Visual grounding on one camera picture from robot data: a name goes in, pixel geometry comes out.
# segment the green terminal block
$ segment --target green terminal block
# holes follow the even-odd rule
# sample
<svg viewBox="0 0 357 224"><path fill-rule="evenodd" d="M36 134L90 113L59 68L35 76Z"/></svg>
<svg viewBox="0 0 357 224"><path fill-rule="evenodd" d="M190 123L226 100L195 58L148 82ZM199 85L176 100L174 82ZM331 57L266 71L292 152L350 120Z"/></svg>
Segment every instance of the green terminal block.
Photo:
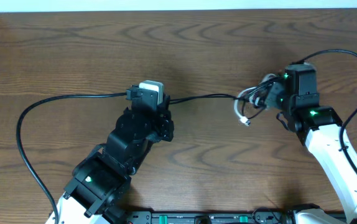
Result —
<svg viewBox="0 0 357 224"><path fill-rule="evenodd" d="M159 216L159 224L167 224L167 215Z"/></svg>
<svg viewBox="0 0 357 224"><path fill-rule="evenodd" d="M245 222L245 223L247 223L247 222L248 222L248 217L247 217L247 216L239 217L239 222Z"/></svg>

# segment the wooden table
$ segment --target wooden table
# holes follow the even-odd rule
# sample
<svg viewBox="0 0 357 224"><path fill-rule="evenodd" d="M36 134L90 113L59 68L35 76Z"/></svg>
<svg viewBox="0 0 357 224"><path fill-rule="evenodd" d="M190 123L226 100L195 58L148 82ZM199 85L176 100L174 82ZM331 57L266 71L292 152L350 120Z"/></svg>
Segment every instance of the wooden table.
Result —
<svg viewBox="0 0 357 224"><path fill-rule="evenodd" d="M17 119L33 102L117 93L143 80L163 82L173 98L237 94L331 48L357 52L357 9L0 14L0 223L44 223L51 211L16 146ZM345 119L357 105L357 59L330 54L311 62L322 104ZM55 199L128 105L124 98L71 99L28 114L23 144ZM276 121L276 110L246 128L232 105L171 106L174 140L152 148L123 205L244 211L312 202L341 210L320 165ZM348 132L357 150L357 117Z"/></svg>

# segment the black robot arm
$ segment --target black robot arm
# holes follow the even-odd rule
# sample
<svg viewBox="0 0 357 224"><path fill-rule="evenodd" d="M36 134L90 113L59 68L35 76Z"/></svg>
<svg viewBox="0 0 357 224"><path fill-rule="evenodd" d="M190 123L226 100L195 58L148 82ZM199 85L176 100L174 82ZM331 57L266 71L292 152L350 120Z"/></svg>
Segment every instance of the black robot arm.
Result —
<svg viewBox="0 0 357 224"><path fill-rule="evenodd" d="M136 174L154 143L173 139L170 97L163 93L161 83L132 86L127 100L132 101L131 109L124 110L106 144L97 145L75 167L64 188L63 197L73 197L85 207L86 217L102 214L119 223L123 212L115 203L129 189L130 175Z"/></svg>

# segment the wire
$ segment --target wire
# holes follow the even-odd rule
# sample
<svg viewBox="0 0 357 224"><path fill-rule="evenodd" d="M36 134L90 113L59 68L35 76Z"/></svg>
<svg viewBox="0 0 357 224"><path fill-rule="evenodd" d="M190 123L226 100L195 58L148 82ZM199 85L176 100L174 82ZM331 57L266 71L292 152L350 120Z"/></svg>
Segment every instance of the wire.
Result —
<svg viewBox="0 0 357 224"><path fill-rule="evenodd" d="M53 211L54 211L54 217L55 217L55 224L59 223L59 215L58 215L58 210L57 206L55 204L54 198L47 189L46 185L42 182L40 177L37 175L36 171L30 164L28 157L25 154L24 148L22 147L22 141L21 141L21 126L22 122L25 118L25 115L32 109L34 109L36 106L42 105L44 103L54 101L54 100L61 100L61 99L68 99L68 98L107 98L107 97L115 97L115 96L124 96L126 93L113 93L113 94L106 94L106 95L62 95L62 96L53 96L44 100L40 100L30 106L28 106L20 115L18 122L17 122L17 129L16 129L16 139L17 139L17 146L18 146L18 151L22 157L22 160L25 162L25 165L28 167L30 173L34 176L36 182L39 184L40 188L43 190L44 194L49 198L50 203L52 204Z"/></svg>
<svg viewBox="0 0 357 224"><path fill-rule="evenodd" d="M297 62L294 62L292 64L299 64L299 63L304 63L307 59L310 59L314 56L317 55L321 55L321 54L326 54L326 53L343 53L343 54L350 54L352 56L355 56L357 58L357 53L352 52L350 50L342 50L342 49L329 49L329 50L321 50L319 52L315 52L314 54L310 54L309 56L303 58L302 60L299 60ZM344 134L345 134L345 129L347 127L347 124L351 121L351 119L353 119L353 117L357 114L357 108L354 110L354 112L352 112L350 114L350 116L347 118L347 120L343 123L343 125L340 128L339 131L339 140L340 140L340 147L343 151L343 153L345 154L348 163L350 164L350 166L353 168L354 172L357 174L357 167L355 166L354 162L351 160L350 155L348 154L347 151L347 146L345 145L345 141L344 141Z"/></svg>
<svg viewBox="0 0 357 224"><path fill-rule="evenodd" d="M244 116L245 115L245 106L246 106L246 101L242 101L242 108L241 108L241 114Z"/></svg>
<svg viewBox="0 0 357 224"><path fill-rule="evenodd" d="M269 212L272 213L272 216L277 220L277 223L274 223L274 224L280 224L280 223L281 223L282 215L281 215L280 218L278 218L278 217L276 216L276 214L274 214L274 212L273 212L270 208L267 208L267 207L259 207L259 208L255 209L255 211L252 212L252 219L253 219L253 221L254 221L255 223L260 224L260 223L256 220L256 212L257 212L258 210L260 210L260 209L265 209L265 210L268 210Z"/></svg>
<svg viewBox="0 0 357 224"><path fill-rule="evenodd" d="M239 120L240 120L241 122L245 121L244 124L245 124L246 126L249 126L250 123L247 123L247 122L248 122L248 119L245 117L245 115L241 114L241 113L238 111L238 102L239 102L239 99L242 97L242 95L243 95L244 93L246 93L247 91L251 91L251 90L253 90L253 89L255 89L255 88L256 88L256 86L251 87L251 88L247 88L247 89L243 90L241 93L238 94L237 99L234 100L234 112L235 112L235 114L237 115L237 117L239 118Z"/></svg>
<svg viewBox="0 0 357 224"><path fill-rule="evenodd" d="M207 94L207 95L202 95L202 96L189 96L185 98L179 98L179 99L173 99L170 101L171 105L177 104L177 103L183 103L189 100L195 100L195 99L200 99L200 98L231 98L236 100L237 97L229 94L224 94L224 93L214 93L214 94Z"/></svg>
<svg viewBox="0 0 357 224"><path fill-rule="evenodd" d="M273 84L274 82L276 81L279 81L283 79L282 77L275 77L275 78L270 78L268 79L267 81L265 82L262 82L260 83L260 85L258 85L254 90L250 91L249 93L247 93L245 96L244 96L244 99L245 100L249 100L249 98L251 96L253 96L253 94L257 93L258 91L260 90L264 90L266 89L269 85Z"/></svg>
<svg viewBox="0 0 357 224"><path fill-rule="evenodd" d="M253 119L253 118L259 116L259 114L261 114L261 112L263 112L265 109L266 109L265 107L260 108L260 110L255 115L249 117L248 119Z"/></svg>

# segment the green led light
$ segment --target green led light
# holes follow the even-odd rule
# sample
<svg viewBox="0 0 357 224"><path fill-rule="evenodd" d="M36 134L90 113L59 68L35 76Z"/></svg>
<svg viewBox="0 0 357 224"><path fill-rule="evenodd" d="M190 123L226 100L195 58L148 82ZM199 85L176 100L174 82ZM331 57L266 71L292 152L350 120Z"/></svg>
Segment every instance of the green led light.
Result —
<svg viewBox="0 0 357 224"><path fill-rule="evenodd" d="M310 111L310 114L311 114L311 116L314 116L314 115L318 114L318 112Z"/></svg>

